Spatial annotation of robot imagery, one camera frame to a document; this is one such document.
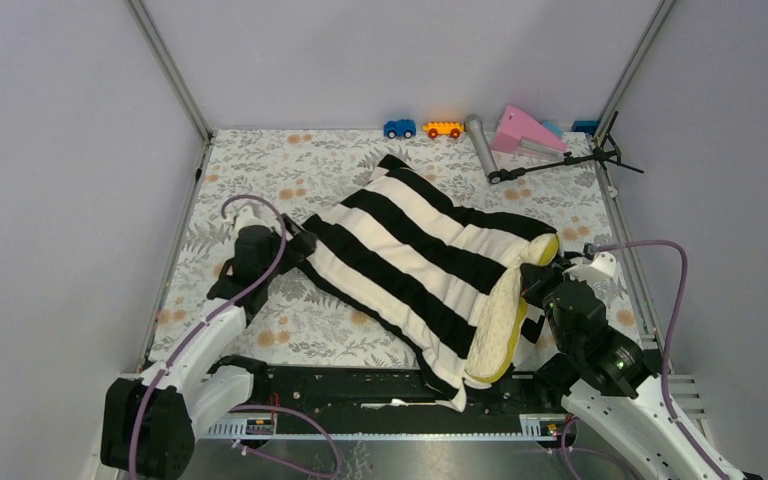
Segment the yellow white pillow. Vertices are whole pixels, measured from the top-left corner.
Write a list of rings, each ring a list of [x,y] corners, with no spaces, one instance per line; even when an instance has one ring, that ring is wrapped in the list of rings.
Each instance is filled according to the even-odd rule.
[[[520,267],[544,267],[559,251],[560,241],[555,233],[516,240],[501,251],[497,262],[504,271],[478,310],[477,329],[464,369],[467,386],[487,389],[512,366],[528,312],[527,307],[520,306]]]

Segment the black white striped pillowcase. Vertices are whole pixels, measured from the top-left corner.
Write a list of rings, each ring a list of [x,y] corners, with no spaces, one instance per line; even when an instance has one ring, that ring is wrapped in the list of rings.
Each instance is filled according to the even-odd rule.
[[[534,218],[458,205],[390,154],[362,188],[303,227],[317,245],[302,272],[406,343],[426,384],[456,411],[471,388],[464,369],[478,310],[504,271],[501,251],[557,234]]]

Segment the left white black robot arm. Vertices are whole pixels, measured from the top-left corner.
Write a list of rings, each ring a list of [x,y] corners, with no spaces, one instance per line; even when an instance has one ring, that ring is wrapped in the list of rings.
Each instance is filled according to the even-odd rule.
[[[288,215],[278,228],[239,221],[233,255],[209,288],[204,312],[173,352],[105,397],[100,461],[136,477],[178,479],[200,437],[233,407],[269,401],[262,361],[223,357],[265,305],[270,283],[312,255],[316,237]]]

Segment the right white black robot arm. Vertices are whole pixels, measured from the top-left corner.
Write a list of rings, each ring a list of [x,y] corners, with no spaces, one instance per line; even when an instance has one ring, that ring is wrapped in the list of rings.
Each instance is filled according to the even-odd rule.
[[[607,252],[520,266],[521,296],[542,310],[558,349],[534,374],[535,402],[593,428],[645,479],[751,478],[673,400],[661,352],[609,324],[592,286],[617,269]]]

